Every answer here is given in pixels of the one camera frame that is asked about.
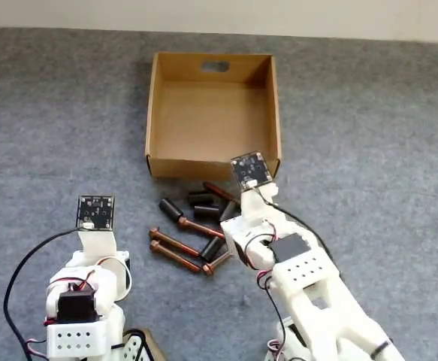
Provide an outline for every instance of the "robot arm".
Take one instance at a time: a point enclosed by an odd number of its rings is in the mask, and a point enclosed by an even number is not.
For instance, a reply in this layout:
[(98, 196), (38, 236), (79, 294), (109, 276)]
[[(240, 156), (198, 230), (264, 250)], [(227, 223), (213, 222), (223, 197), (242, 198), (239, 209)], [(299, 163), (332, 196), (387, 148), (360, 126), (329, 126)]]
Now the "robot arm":
[[(228, 248), (250, 268), (270, 275), (268, 285), (280, 295), (290, 314), (283, 321), (288, 325), (285, 332), (279, 334), (280, 342), (285, 341), (279, 354), (266, 359), (279, 359), (283, 353), (285, 359), (315, 361), (344, 357), (404, 361), (380, 325), (349, 292), (315, 234), (287, 220), (272, 206), (278, 189), (260, 153), (231, 163), (242, 190), (242, 214), (221, 223)], [(318, 299), (324, 307), (314, 303)], [(362, 358), (348, 357), (342, 340), (362, 350)]]

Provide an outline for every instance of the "screw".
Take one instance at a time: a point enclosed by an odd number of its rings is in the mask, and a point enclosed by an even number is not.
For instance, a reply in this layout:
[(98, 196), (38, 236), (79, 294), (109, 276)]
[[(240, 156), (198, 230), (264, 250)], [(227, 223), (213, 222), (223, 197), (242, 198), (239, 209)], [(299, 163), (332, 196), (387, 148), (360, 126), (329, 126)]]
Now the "screw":
[(152, 228), (149, 231), (149, 236), (151, 239), (156, 239), (156, 240), (162, 241), (164, 243), (167, 243), (170, 246), (178, 248), (179, 250), (183, 251), (184, 253), (187, 253), (188, 255), (190, 255), (192, 257), (199, 257), (200, 256), (200, 252), (198, 250), (194, 250), (192, 247), (189, 247), (188, 245), (182, 243), (181, 241), (178, 241), (177, 239), (172, 238), (171, 236), (160, 232), (159, 228)]
[(212, 263), (205, 263), (202, 266), (202, 269), (204, 270), (204, 272), (207, 276), (211, 276), (211, 275), (213, 275), (215, 268), (219, 267), (221, 264), (223, 264), (223, 262), (225, 262), (231, 256), (232, 256), (232, 253), (227, 251), (224, 254), (222, 254), (218, 259), (213, 261)]
[(175, 252), (172, 252), (171, 250), (168, 250), (167, 248), (162, 246), (159, 241), (157, 241), (155, 239), (153, 239), (150, 242), (150, 250), (152, 250), (152, 252), (161, 253), (164, 256), (173, 259), (174, 261), (180, 263), (181, 265), (183, 265), (188, 270), (190, 270), (190, 271), (192, 271), (194, 273), (198, 273), (198, 272), (201, 271), (201, 268), (198, 265), (196, 265), (196, 264), (188, 261), (187, 259), (179, 256)]
[(201, 224), (198, 224), (196, 222), (192, 222), (191, 220), (188, 220), (184, 216), (181, 216), (179, 218), (179, 226), (181, 226), (183, 228), (192, 228), (192, 229), (195, 229), (196, 231), (202, 232), (206, 235), (212, 235), (214, 237), (225, 238), (223, 233), (216, 231), (215, 229), (211, 229), (209, 227), (202, 226)]
[(226, 201), (232, 201), (237, 203), (238, 205), (240, 204), (240, 201), (237, 198), (235, 198), (232, 194), (224, 191), (222, 188), (216, 186), (215, 184), (211, 182), (203, 182), (202, 185), (206, 190), (215, 194), (216, 196), (225, 199)]

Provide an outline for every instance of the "floor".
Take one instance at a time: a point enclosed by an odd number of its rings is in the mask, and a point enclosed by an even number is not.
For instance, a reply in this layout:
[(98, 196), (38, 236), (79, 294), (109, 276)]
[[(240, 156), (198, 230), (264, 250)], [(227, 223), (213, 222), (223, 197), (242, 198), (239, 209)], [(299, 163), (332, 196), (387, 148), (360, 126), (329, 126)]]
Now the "floor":
[[(58, 29), (0, 29), (0, 359), (23, 359), (2, 314), (17, 263), (74, 225), (78, 195), (111, 192), (132, 255), (127, 325), (172, 361), (264, 356), (276, 315), (252, 273), (234, 260), (197, 277), (148, 249), (159, 198), (197, 188), (153, 180), (143, 158), (159, 50), (276, 55), (277, 201), (322, 235), (407, 360), (438, 359), (438, 45)], [(11, 310), (27, 338), (44, 337), (48, 279), (79, 248), (68, 236), (24, 268)]]

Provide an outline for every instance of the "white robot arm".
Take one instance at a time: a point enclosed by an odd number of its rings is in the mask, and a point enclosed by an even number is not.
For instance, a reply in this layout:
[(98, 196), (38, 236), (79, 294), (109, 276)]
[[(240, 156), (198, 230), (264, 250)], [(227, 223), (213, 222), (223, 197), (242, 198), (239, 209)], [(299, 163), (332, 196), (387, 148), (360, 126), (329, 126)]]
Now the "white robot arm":
[[(151, 335), (139, 329), (124, 332), (125, 315), (115, 302), (131, 289), (128, 251), (117, 251), (113, 235), (113, 196), (81, 196), (77, 228), (41, 242), (18, 265), (4, 300), (7, 322), (28, 361), (39, 356), (50, 361), (153, 361), (147, 344)], [(8, 312), (11, 287), (25, 262), (37, 250), (62, 235), (78, 231), (83, 250), (51, 279), (47, 288), (47, 354), (25, 341)]]
[[(278, 189), (260, 153), (233, 159), (232, 167), (242, 190), (242, 214), (221, 223), (228, 248), (262, 270), (259, 286), (267, 276), (264, 288), (275, 290), (290, 314), (265, 360), (404, 361), (349, 292), (322, 240), (272, 203)], [(316, 304), (319, 299), (322, 305)]]

